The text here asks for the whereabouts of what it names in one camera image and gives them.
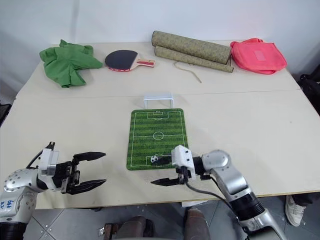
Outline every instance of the green soccer field mat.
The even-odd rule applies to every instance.
[[[128,170],[171,169],[152,166],[152,156],[171,156],[178,145],[188,147],[184,111],[180,108],[134,110],[131,113]]]

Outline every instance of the white sneaker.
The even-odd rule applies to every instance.
[[[298,227],[300,225],[305,209],[305,206],[296,204],[291,195],[286,196],[285,215],[293,226]]]

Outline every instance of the pink bag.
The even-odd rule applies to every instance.
[[[287,66],[287,61],[274,43],[251,38],[243,42],[230,43],[235,63],[242,69],[259,73],[274,74]]]

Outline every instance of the black cable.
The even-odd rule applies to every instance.
[[[50,148],[51,146],[52,146],[52,142],[50,142],[49,144],[48,144],[48,146],[46,146],[45,147],[45,149],[47,149],[47,148]],[[42,154],[42,151],[43,150],[41,150],[40,152],[38,152],[38,154],[37,155],[35,155],[34,156],[34,158],[29,162],[29,164],[25,167],[26,169],[30,169],[30,167],[31,167],[31,165],[35,162],[35,160],[37,160],[37,158]]]
[[[214,181],[215,185],[216,185],[216,186],[218,187],[218,189],[220,190],[220,187],[218,186],[217,181],[216,181],[212,176],[210,176],[210,178],[211,178],[212,181]]]
[[[29,164],[25,167],[26,169],[30,169],[31,165],[37,160],[37,158],[42,154],[42,150],[38,152],[37,155],[29,162]]]
[[[225,205],[228,206],[228,208],[233,212],[233,214],[234,214],[235,216],[237,216],[237,214],[235,213],[235,211],[233,210],[233,208],[231,207],[231,205],[230,205],[226,200],[224,200],[222,197],[220,197],[219,195],[217,195],[217,194],[215,194],[215,193],[213,193],[213,192],[211,192],[211,191],[204,191],[204,190],[197,189],[197,188],[191,186],[188,182],[185,182],[185,185],[186,185],[189,189],[191,189],[192,191],[195,191],[195,192],[197,192],[197,193],[209,194],[209,195],[212,195],[212,196],[218,198],[218,199],[221,200]]]

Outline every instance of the rolled mat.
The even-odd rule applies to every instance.
[[[234,70],[234,68],[231,66],[230,59],[227,61],[226,64],[222,64],[215,61],[206,60],[200,57],[184,54],[178,51],[170,50],[161,46],[155,46],[154,54],[157,57],[185,62],[188,64],[200,65],[207,68],[221,70],[227,73],[232,73]]]
[[[192,39],[175,34],[154,31],[152,46],[160,46],[201,59],[226,64],[231,54],[231,47],[213,42]]]

